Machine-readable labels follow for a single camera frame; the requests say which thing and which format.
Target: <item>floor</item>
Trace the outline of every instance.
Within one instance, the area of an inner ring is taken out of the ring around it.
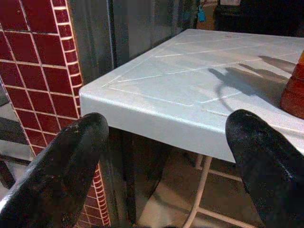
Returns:
[[[174,150],[164,168],[160,184],[138,221],[139,226],[182,227],[187,218],[191,204],[194,202],[201,171],[194,169],[190,164],[196,158],[194,153],[181,149]],[[213,159],[211,168],[237,175],[234,165],[229,162]],[[241,182],[209,174],[200,206],[263,227]],[[232,228],[235,226],[198,213],[192,227]]]

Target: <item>table top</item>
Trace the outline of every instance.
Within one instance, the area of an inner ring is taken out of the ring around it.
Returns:
[[[234,162],[225,123],[246,109],[304,153],[304,120],[278,107],[303,50],[304,38],[188,29],[85,85],[81,113]]]

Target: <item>blue object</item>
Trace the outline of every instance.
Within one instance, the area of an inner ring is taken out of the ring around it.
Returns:
[[[199,19],[199,22],[206,21],[206,14],[203,11],[203,7],[201,5],[199,6],[198,19]]]

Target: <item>white table leg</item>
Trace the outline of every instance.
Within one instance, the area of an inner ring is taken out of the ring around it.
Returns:
[[[204,166],[203,166],[203,172],[201,174],[200,177],[200,182],[199,182],[199,188],[198,191],[196,193],[196,197],[195,197],[195,201],[194,201],[194,205],[191,209],[190,214],[188,215],[188,218],[186,220],[186,222],[183,225],[183,228],[189,228],[190,225],[192,224],[196,213],[198,212],[198,208],[200,206],[200,200],[201,200],[201,196],[203,194],[204,188],[205,188],[205,184],[206,184],[206,180],[207,180],[207,176],[208,176],[208,171],[210,168],[210,164],[212,161],[212,157],[206,156],[206,159],[204,161]]]
[[[196,158],[196,163],[195,163],[195,169],[197,170],[201,170],[201,161],[203,160],[204,155],[202,154],[198,154],[197,158]]]

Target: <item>red tiled pillar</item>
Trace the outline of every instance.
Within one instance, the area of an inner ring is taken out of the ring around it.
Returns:
[[[0,1],[0,78],[35,155],[80,117],[82,86],[65,0]],[[75,227],[108,226],[99,165]]]

